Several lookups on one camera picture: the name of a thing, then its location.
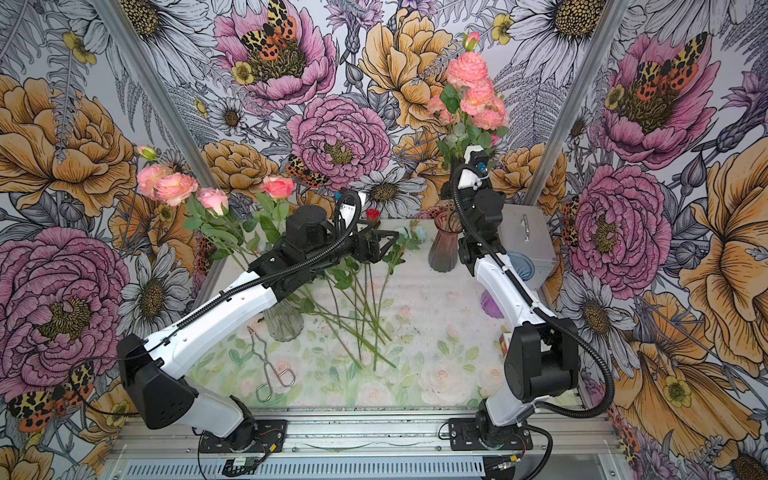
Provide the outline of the blue purple glass vase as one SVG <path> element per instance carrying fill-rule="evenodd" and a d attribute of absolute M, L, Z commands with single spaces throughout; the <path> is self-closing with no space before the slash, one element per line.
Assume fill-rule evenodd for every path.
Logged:
<path fill-rule="evenodd" d="M 503 319 L 504 313 L 492 297 L 488 290 L 484 290 L 480 297 L 480 305 L 482 310 L 490 317 L 495 319 Z"/>

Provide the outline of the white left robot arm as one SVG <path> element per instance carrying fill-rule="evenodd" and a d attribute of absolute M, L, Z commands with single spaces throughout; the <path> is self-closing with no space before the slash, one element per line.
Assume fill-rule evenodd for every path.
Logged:
<path fill-rule="evenodd" d="M 193 384 L 187 372 L 219 341 L 325 269 L 345 258 L 377 263 L 398 237 L 367 219 L 361 194 L 351 190 L 341 195 L 332 216 L 319 206 L 297 208 L 272 249 L 217 296 L 168 327 L 119 342 L 122 385 L 145 426 L 185 425 L 219 438 L 253 432 L 253 416 L 241 401 Z"/>

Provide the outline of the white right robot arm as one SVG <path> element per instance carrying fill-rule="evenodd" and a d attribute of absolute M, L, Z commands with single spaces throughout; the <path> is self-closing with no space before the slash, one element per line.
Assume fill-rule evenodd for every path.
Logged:
<path fill-rule="evenodd" d="M 506 384 L 484 400 L 479 414 L 495 427 L 520 425 L 538 410 L 586 418 L 586 410 L 550 401 L 576 386 L 575 328 L 555 318 L 512 266 L 499 233 L 504 200 L 491 186 L 485 169 L 488 160 L 482 147 L 470 146 L 451 177 L 462 226 L 459 259 L 491 295 L 511 333 L 504 363 Z"/>

